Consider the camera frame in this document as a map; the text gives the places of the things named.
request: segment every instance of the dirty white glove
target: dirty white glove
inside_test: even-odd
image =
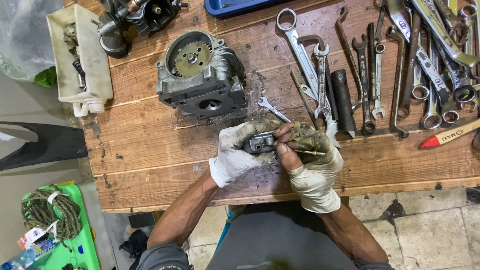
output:
[[[330,213],[340,208],[340,197],[333,190],[335,178],[343,167],[343,158],[321,131],[301,128],[303,123],[287,123],[274,132],[280,137],[277,152],[290,176],[292,189],[300,196],[303,208],[315,213]],[[297,155],[295,149],[316,150],[323,156]]]
[[[210,174],[215,183],[225,187],[246,172],[275,162],[274,151],[252,155],[243,151],[241,146],[252,136],[273,131],[279,126],[278,121],[263,120],[222,129],[218,136],[218,156],[210,159]]]

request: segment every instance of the spring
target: spring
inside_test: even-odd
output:
[[[73,63],[72,63],[73,67],[77,70],[78,74],[80,74],[80,76],[85,79],[85,71],[84,69],[82,68],[82,65],[80,64],[80,60],[77,59],[75,60]]]

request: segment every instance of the blue container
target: blue container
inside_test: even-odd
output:
[[[251,9],[288,0],[205,0],[205,9],[215,18],[238,15]]]

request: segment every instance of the green tray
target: green tray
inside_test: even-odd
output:
[[[70,195],[70,199],[80,206],[80,217],[82,219],[83,228],[75,239],[65,241],[65,244],[72,249],[72,252],[59,244],[52,252],[47,263],[40,269],[61,270],[62,267],[71,263],[73,268],[82,267],[86,270],[100,270],[80,190],[74,184],[58,184],[56,186],[62,193]]]

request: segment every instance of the person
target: person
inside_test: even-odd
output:
[[[243,141],[273,131],[276,153],[252,155]],[[294,149],[317,150],[319,157]],[[388,257],[333,190],[343,159],[325,133],[307,123],[251,121],[220,131],[218,156],[155,225],[137,270],[190,270],[181,245],[220,188],[276,162],[288,172],[300,202],[248,205],[231,224],[207,270],[391,270]]]

